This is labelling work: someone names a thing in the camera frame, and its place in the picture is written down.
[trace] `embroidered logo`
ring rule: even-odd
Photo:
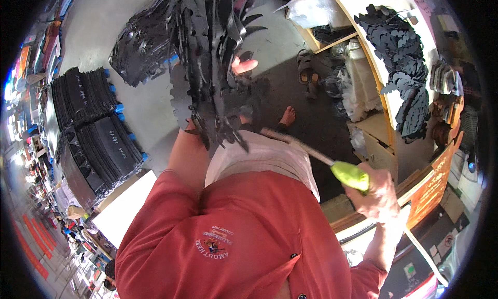
[[[196,240],[195,246],[204,257],[212,259],[224,259],[228,257],[226,246],[233,244],[233,241],[228,239],[229,236],[233,235],[232,231],[213,226],[210,232],[203,232],[202,235],[207,238]]]

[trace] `red shirt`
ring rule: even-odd
[[[376,298],[387,277],[366,260],[349,268],[320,205],[281,174],[240,173],[199,199],[176,174],[158,178],[117,251],[128,298]]]

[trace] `brown slipper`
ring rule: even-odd
[[[311,53],[302,49],[297,53],[297,71],[299,72],[299,83],[306,85],[309,82],[311,76]]]

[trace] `red floor marking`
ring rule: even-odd
[[[48,277],[47,269],[43,265],[41,265],[40,261],[38,261],[38,259],[34,255],[33,251],[28,246],[28,243],[26,242],[26,240],[22,236],[21,231],[19,231],[19,228],[17,227],[17,224],[14,220],[12,220],[12,224],[14,225],[14,230],[16,231],[17,239],[21,243],[21,247],[24,250],[26,257],[31,262],[31,264],[34,266],[34,268],[41,274],[41,276],[44,279],[47,279],[47,277]]]
[[[53,251],[54,250],[54,246],[52,245],[52,243],[48,240],[47,236],[45,235],[45,233],[41,230],[40,226],[38,225],[38,223],[36,222],[36,220],[34,218],[31,219],[31,222],[33,222],[33,225],[36,229],[36,231],[38,231],[38,233],[40,234],[40,237],[41,239],[45,242],[45,244],[48,246],[48,248]]]
[[[41,241],[40,236],[34,230],[33,225],[31,224],[31,222],[29,222],[28,216],[27,215],[23,215],[22,219],[24,220],[24,223],[28,227],[29,233],[31,233],[31,235],[33,236],[35,242],[38,244],[38,246],[40,246],[40,248],[43,251],[43,253],[47,255],[48,259],[52,259],[52,253],[50,253],[50,251],[48,250],[47,246],[45,246],[45,244]]]
[[[48,240],[52,243],[52,245],[57,246],[57,243],[55,242],[54,238],[52,237],[52,234],[48,233],[48,230],[43,226],[43,223],[38,222],[40,225],[41,230],[45,235],[48,237]]]

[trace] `bare foot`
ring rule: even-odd
[[[293,107],[288,106],[287,109],[285,109],[285,112],[282,116],[282,119],[280,120],[280,123],[289,127],[290,125],[292,125],[295,119],[296,119],[296,110]]]
[[[245,117],[245,116],[244,116],[244,115],[242,115],[242,114],[240,114],[240,115],[239,115],[239,119],[240,119],[240,123],[241,123],[242,125],[252,123],[252,119],[250,119],[250,118],[248,118],[248,117]]]

